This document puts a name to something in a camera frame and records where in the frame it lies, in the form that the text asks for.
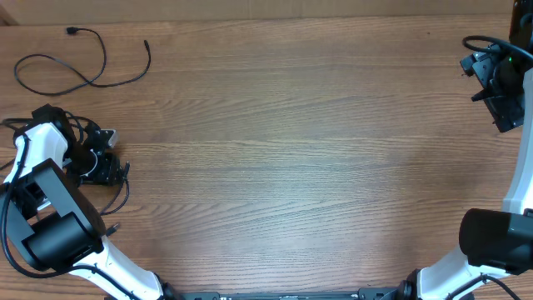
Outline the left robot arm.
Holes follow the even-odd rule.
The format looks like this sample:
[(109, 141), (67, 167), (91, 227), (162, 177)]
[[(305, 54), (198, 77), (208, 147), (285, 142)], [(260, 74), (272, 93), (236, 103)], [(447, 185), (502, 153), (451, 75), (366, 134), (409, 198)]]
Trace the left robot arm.
[(1, 247), (7, 261), (29, 278), (70, 274), (111, 299), (178, 299), (172, 285), (138, 267), (110, 241), (117, 227), (81, 193), (83, 184), (117, 186), (128, 196), (129, 163), (112, 152), (113, 129), (102, 129), (49, 104), (30, 118), (6, 119), (17, 149), (1, 186)]

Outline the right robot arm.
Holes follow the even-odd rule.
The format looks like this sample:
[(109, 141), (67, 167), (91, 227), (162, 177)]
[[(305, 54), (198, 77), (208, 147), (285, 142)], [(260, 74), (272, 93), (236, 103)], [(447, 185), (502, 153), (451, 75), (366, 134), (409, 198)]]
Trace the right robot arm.
[(410, 274), (397, 299), (471, 299), (482, 285), (532, 268), (532, 3), (514, 3), (508, 40), (476, 35), (462, 44), (472, 53), (461, 67), (483, 87), (472, 101), (486, 105), (500, 132), (523, 129), (513, 178), (501, 208), (468, 209), (457, 246)]

